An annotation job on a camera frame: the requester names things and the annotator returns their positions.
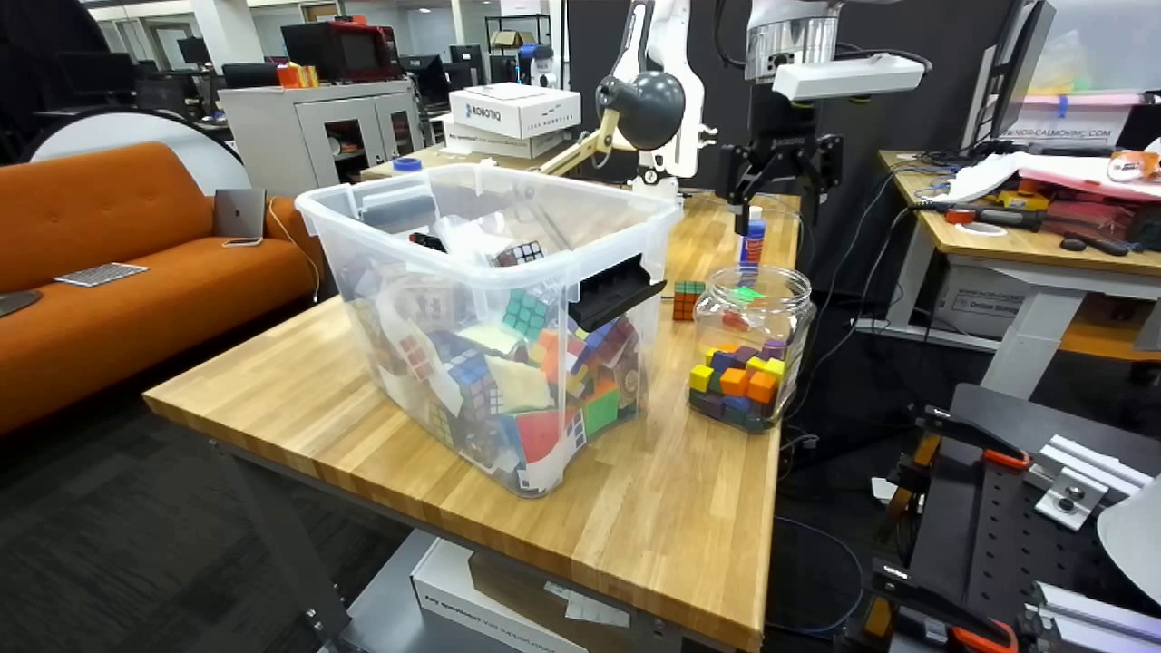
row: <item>clear plastic container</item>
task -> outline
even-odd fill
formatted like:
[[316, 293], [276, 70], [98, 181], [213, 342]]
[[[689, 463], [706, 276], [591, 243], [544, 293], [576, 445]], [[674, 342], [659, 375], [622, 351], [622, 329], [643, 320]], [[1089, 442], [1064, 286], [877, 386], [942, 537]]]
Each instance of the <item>clear plastic container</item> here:
[[299, 210], [377, 386], [497, 484], [547, 494], [591, 440], [643, 423], [674, 203], [432, 168], [316, 187]]
[[705, 279], [698, 296], [698, 363], [689, 406], [769, 433], [795, 395], [813, 328], [810, 279], [786, 270], [732, 266]]

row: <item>wooden table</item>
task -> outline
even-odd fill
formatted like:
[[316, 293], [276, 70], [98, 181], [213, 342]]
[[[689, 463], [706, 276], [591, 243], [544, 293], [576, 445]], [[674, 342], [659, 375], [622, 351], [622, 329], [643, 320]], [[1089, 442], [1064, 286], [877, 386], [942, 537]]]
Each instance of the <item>wooden table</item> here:
[[[732, 245], [725, 203], [689, 201], [666, 279], [700, 279], [731, 266]], [[767, 266], [786, 260], [795, 218], [777, 218]], [[599, 440], [542, 501], [514, 497], [425, 435], [377, 392], [347, 329], [345, 305], [322, 301], [146, 399], [294, 479], [500, 551], [700, 643], [762, 649], [781, 433], [745, 435], [687, 411], [692, 328], [664, 320], [658, 335], [647, 435]]]
[[[934, 173], [914, 156], [883, 153], [883, 162], [897, 176], [906, 203], [922, 203], [928, 197]], [[1093, 245], [1064, 251], [1058, 234], [1052, 232], [1004, 227], [1000, 234], [980, 234], [980, 232], [947, 226], [942, 215], [935, 210], [918, 210], [914, 218], [918, 226], [906, 243], [894, 305], [884, 320], [873, 324], [871, 329], [899, 335], [899, 336], [934, 336], [949, 343], [968, 342], [977, 347], [993, 347], [993, 359], [980, 382], [983, 389], [1026, 399], [1039, 389], [1058, 343], [1075, 343], [1075, 351], [1099, 351], [1093, 347], [1093, 336], [1085, 336], [1085, 324], [1076, 324], [1072, 336], [1072, 328], [1085, 293], [1161, 301], [1161, 255], [1112, 256]], [[924, 335], [911, 328], [911, 313], [935, 251], [947, 256], [1011, 276], [1032, 286], [1011, 328], [997, 343], [980, 336]], [[1155, 313], [1139, 324], [1139, 335], [1124, 336], [1112, 351], [1116, 351], [1114, 359], [1155, 359], [1149, 351], [1159, 347], [1161, 347], [1161, 307], [1155, 305]]]

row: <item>floor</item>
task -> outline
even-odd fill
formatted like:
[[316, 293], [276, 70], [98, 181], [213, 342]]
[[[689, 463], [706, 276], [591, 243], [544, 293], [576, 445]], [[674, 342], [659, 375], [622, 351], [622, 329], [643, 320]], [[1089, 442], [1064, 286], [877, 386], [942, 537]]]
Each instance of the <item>floor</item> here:
[[[815, 324], [783, 433], [769, 649], [842, 643], [871, 561], [889, 556], [867, 479], [899, 453], [903, 406], [947, 406], [958, 382], [983, 375], [983, 357], [845, 336], [849, 315], [831, 307]], [[142, 406], [142, 389], [174, 369], [180, 363], [4, 442], [0, 649], [316, 649], [213, 453]], [[1159, 395], [1130, 386], [1124, 367], [1058, 359], [1039, 401], [1161, 435]], [[266, 484], [294, 497], [342, 594], [356, 594], [406, 537], [330, 494]]]

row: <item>metal frame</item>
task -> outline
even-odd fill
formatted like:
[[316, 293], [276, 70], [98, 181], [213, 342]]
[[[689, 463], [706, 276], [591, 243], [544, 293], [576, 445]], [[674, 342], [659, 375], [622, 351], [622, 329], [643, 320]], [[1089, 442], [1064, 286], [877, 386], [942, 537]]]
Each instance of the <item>metal frame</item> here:
[[[503, 653], [507, 647], [474, 635], [467, 627], [458, 627], [450, 621], [439, 615], [425, 615], [410, 594], [410, 566], [428, 551], [428, 545], [435, 537], [458, 539], [454, 534], [428, 534], [428, 527], [419, 527], [396, 513], [383, 513], [364, 497], [351, 494], [336, 494], [333, 485], [286, 473], [279, 463], [270, 463], [263, 456], [250, 456], [244, 451], [220, 445], [219, 440], [207, 440], [211, 456], [220, 473], [220, 479], [231, 485], [231, 494], [241, 497], [256, 539], [270, 549], [271, 561], [279, 566], [279, 577], [286, 580], [286, 588], [294, 592], [294, 602], [304, 607], [300, 615], [304, 623], [316, 630], [321, 638], [321, 653], [364, 653], [364, 649], [406, 649], [406, 653], [442, 653], [442, 649], [473, 649], [473, 653]], [[342, 497], [356, 509], [388, 514], [396, 523], [414, 527], [419, 534], [406, 537], [400, 545], [400, 551], [377, 571], [377, 577], [345, 607], [336, 588], [330, 585], [330, 572], [322, 566], [321, 549], [312, 545], [307, 530], [300, 527], [300, 517], [294, 514], [294, 509], [286, 504], [286, 497], [279, 497], [271, 485], [266, 485], [263, 479], [253, 479], [253, 469], [270, 469], [284, 479], [316, 485], [330, 497]], [[674, 638], [692, 638], [689, 630], [664, 623], [651, 614], [640, 614], [631, 607], [616, 607], [625, 614], [631, 614], [631, 649], [664, 649]]]
[[855, 329], [993, 351], [980, 386], [1016, 399], [1032, 399], [1032, 392], [1041, 386], [1058, 347], [1058, 336], [1076, 315], [1085, 293], [1155, 301], [1155, 313], [1139, 335], [1139, 343], [1142, 347], [1161, 343], [1161, 284], [1159, 279], [1142, 279], [1130, 271], [1067, 270], [1067, 266], [987, 260], [987, 256], [968, 256], [968, 260], [1032, 286], [1004, 336], [992, 343], [987, 336], [918, 329], [911, 328], [911, 313], [934, 255], [935, 255], [935, 243], [928, 227], [914, 226], [906, 256], [899, 270], [899, 286], [894, 293], [884, 320], [861, 320]]

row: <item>couch cushion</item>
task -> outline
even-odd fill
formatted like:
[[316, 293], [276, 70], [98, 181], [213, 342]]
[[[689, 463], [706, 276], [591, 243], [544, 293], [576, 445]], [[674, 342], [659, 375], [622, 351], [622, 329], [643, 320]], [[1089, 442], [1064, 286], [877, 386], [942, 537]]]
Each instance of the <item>couch cushion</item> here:
[[96, 290], [47, 284], [45, 301], [0, 320], [0, 433], [292, 305], [316, 284], [286, 241], [192, 241], [136, 260], [150, 271]]
[[213, 227], [213, 201], [160, 141], [0, 168], [0, 290], [146, 256]]

